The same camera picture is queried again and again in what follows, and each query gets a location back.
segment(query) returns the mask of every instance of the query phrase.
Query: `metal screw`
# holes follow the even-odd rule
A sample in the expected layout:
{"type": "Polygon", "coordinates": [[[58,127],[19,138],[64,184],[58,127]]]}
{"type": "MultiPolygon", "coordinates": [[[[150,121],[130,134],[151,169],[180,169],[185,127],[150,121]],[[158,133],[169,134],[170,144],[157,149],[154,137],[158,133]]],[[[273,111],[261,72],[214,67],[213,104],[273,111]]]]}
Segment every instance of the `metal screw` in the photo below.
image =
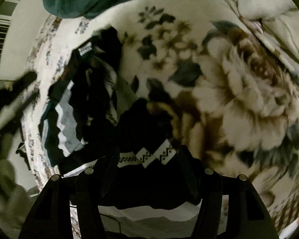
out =
{"type": "Polygon", "coordinates": [[[51,177],[51,180],[53,180],[54,182],[56,182],[59,178],[60,178],[60,175],[58,175],[58,174],[54,174],[54,175],[51,177]]]}
{"type": "Polygon", "coordinates": [[[86,174],[92,174],[94,170],[92,168],[88,168],[84,171],[86,174]]]}
{"type": "Polygon", "coordinates": [[[241,181],[246,181],[247,179],[248,179],[248,177],[245,175],[245,174],[239,174],[239,179],[241,180],[241,181]]]}
{"type": "Polygon", "coordinates": [[[207,168],[207,169],[205,169],[205,173],[208,175],[211,175],[214,173],[214,171],[212,169],[207,168]]]}

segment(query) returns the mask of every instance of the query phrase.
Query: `gray fabric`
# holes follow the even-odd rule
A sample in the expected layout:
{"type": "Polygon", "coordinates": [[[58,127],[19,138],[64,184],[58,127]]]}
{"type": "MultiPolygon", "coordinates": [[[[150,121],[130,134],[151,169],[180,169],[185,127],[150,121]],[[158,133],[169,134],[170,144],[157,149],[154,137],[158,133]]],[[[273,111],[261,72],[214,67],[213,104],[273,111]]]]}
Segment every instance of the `gray fabric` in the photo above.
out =
{"type": "Polygon", "coordinates": [[[73,117],[73,108],[69,105],[69,99],[71,97],[71,90],[68,88],[65,90],[58,105],[62,108],[63,114],[61,117],[61,124],[66,126],[62,134],[66,137],[65,147],[71,153],[78,151],[84,147],[80,140],[76,136],[77,122],[73,117]]]}
{"type": "Polygon", "coordinates": [[[190,237],[197,216],[183,222],[171,221],[165,217],[132,221],[126,217],[101,215],[101,219],[106,231],[119,233],[119,227],[121,226],[122,233],[129,237],[141,236],[144,238],[164,239],[190,237]]]}

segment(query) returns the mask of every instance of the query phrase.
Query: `white pillowcase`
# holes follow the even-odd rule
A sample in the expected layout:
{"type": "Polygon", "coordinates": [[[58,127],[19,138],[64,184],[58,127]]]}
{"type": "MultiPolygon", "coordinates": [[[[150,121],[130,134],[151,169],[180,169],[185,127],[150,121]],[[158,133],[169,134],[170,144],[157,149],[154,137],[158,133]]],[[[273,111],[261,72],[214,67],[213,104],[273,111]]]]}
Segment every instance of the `white pillowcase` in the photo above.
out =
{"type": "Polygon", "coordinates": [[[292,8],[296,8],[292,0],[238,0],[240,15],[249,20],[269,19],[292,8]]]}
{"type": "Polygon", "coordinates": [[[286,12],[262,23],[299,60],[299,11],[286,12]]]}

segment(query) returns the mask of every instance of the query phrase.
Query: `floral comforter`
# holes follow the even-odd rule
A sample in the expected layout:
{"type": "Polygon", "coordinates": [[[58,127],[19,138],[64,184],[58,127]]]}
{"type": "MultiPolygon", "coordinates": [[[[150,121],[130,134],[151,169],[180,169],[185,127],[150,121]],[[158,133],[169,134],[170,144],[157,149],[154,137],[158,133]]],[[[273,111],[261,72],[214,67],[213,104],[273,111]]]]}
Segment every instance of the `floral comforter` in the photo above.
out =
{"type": "MultiPolygon", "coordinates": [[[[124,44],[119,75],[149,100],[150,111],[170,114],[172,143],[187,145],[221,175],[247,175],[278,232],[297,219],[299,72],[278,60],[280,48],[262,45],[265,37],[224,0],[133,0],[91,21],[48,17],[28,58],[40,98],[23,120],[39,188],[58,173],[37,129],[47,91],[72,49],[106,25],[124,44]]],[[[79,234],[75,209],[71,216],[79,234]]]]}

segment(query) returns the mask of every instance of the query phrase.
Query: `leaf print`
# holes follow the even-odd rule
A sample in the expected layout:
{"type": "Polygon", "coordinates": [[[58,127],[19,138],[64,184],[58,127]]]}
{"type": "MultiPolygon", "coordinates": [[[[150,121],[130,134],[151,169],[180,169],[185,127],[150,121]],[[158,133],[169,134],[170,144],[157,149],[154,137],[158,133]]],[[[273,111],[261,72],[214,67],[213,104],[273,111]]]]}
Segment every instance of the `leaf print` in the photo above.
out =
{"type": "Polygon", "coordinates": [[[164,9],[159,9],[157,10],[156,12],[154,12],[154,15],[158,15],[158,14],[161,14],[162,12],[164,11],[164,9]]]}
{"type": "Polygon", "coordinates": [[[199,64],[191,59],[180,60],[177,63],[178,69],[168,80],[174,81],[184,87],[194,87],[197,78],[203,75],[199,64]]]}
{"type": "Polygon", "coordinates": [[[178,48],[175,46],[176,43],[180,43],[183,41],[182,35],[177,34],[175,37],[165,40],[165,44],[162,45],[162,47],[166,49],[174,49],[175,51],[178,50],[178,48]]]}
{"type": "Polygon", "coordinates": [[[181,21],[177,24],[177,32],[178,33],[185,34],[185,33],[188,33],[189,31],[190,31],[189,24],[186,23],[185,21],[181,21]]]}
{"type": "Polygon", "coordinates": [[[238,158],[250,168],[254,163],[254,152],[242,151],[238,153],[238,158]]]}
{"type": "Polygon", "coordinates": [[[136,93],[137,90],[138,90],[138,88],[139,88],[139,86],[140,86],[140,82],[139,82],[137,76],[134,76],[133,82],[131,83],[130,86],[131,86],[131,90],[132,90],[134,93],[136,93]]]}
{"type": "Polygon", "coordinates": [[[162,25],[164,22],[173,23],[175,20],[175,17],[173,15],[169,15],[167,13],[164,13],[161,18],[159,19],[159,23],[162,25]]]}
{"type": "Polygon", "coordinates": [[[164,39],[163,35],[164,35],[165,32],[166,33],[170,33],[171,30],[170,29],[165,29],[164,27],[161,27],[160,29],[158,29],[157,30],[157,33],[158,33],[157,38],[158,39],[164,39]]]}
{"type": "Polygon", "coordinates": [[[189,44],[188,44],[188,48],[190,50],[196,50],[198,48],[198,46],[193,41],[190,41],[189,44]]]}
{"type": "Polygon", "coordinates": [[[64,61],[62,56],[60,56],[58,60],[57,67],[58,68],[56,69],[56,73],[60,72],[64,68],[64,61]]]}
{"type": "Polygon", "coordinates": [[[51,55],[51,50],[49,50],[45,55],[45,61],[47,66],[49,65],[50,55],[51,55]]]}
{"type": "Polygon", "coordinates": [[[292,81],[294,81],[295,84],[299,87],[299,74],[297,74],[296,72],[292,72],[292,71],[289,71],[289,74],[290,74],[292,81]]]}
{"type": "Polygon", "coordinates": [[[209,42],[212,38],[214,38],[214,37],[219,37],[219,36],[222,36],[222,33],[221,33],[219,30],[217,30],[217,29],[212,29],[212,30],[210,30],[210,31],[207,33],[207,35],[206,35],[206,37],[204,38],[204,40],[202,41],[202,46],[203,46],[203,47],[206,47],[207,44],[208,44],[208,42],[209,42]]]}
{"type": "Polygon", "coordinates": [[[75,34],[78,34],[78,33],[83,34],[86,31],[86,28],[88,26],[89,26],[89,20],[84,19],[79,23],[79,26],[74,33],[75,34]]]}
{"type": "Polygon", "coordinates": [[[153,22],[150,22],[148,23],[146,26],[145,26],[145,29],[152,29],[154,28],[156,25],[159,24],[159,21],[153,21],[153,22]]]}
{"type": "Polygon", "coordinates": [[[287,128],[287,137],[296,150],[299,150],[299,122],[298,120],[287,128]]]}
{"type": "Polygon", "coordinates": [[[289,164],[288,167],[288,174],[291,178],[293,178],[294,175],[296,174],[298,162],[299,162],[299,156],[297,154],[293,154],[291,163],[289,164]]]}
{"type": "Polygon", "coordinates": [[[166,64],[166,60],[162,59],[161,61],[154,62],[153,63],[153,68],[155,70],[162,70],[165,64],[166,64]]]}
{"type": "Polygon", "coordinates": [[[151,45],[152,44],[152,35],[148,35],[142,39],[143,46],[151,45]]]}
{"type": "Polygon", "coordinates": [[[172,103],[172,99],[165,91],[160,80],[155,78],[148,78],[146,80],[146,87],[149,90],[149,99],[154,102],[172,103]]]}
{"type": "Polygon", "coordinates": [[[134,44],[134,42],[136,41],[136,34],[131,34],[128,37],[126,37],[126,39],[124,40],[124,43],[128,46],[131,46],[134,44]]]}
{"type": "Polygon", "coordinates": [[[239,28],[238,25],[229,21],[212,22],[212,24],[223,34],[227,35],[231,28],[239,28]]]}
{"type": "Polygon", "coordinates": [[[141,55],[143,60],[149,60],[150,55],[154,54],[156,56],[157,49],[152,44],[152,36],[148,35],[142,39],[143,46],[137,49],[137,52],[141,55]]]}
{"type": "Polygon", "coordinates": [[[163,84],[160,80],[156,78],[147,78],[146,87],[149,91],[152,90],[164,90],[163,84]]]}
{"type": "Polygon", "coordinates": [[[296,146],[299,147],[299,130],[296,130],[298,127],[295,124],[289,128],[291,128],[291,130],[287,131],[287,133],[289,132],[290,138],[287,134],[280,146],[274,147],[269,151],[262,150],[261,148],[256,149],[254,151],[254,157],[255,161],[260,164],[260,168],[267,166],[277,166],[279,168],[288,167],[286,171],[292,178],[298,166],[298,155],[294,150],[293,139],[295,139],[296,146]]]}
{"type": "Polygon", "coordinates": [[[156,7],[153,6],[153,7],[149,10],[149,13],[152,13],[152,12],[155,11],[155,10],[156,10],[156,7]]]}

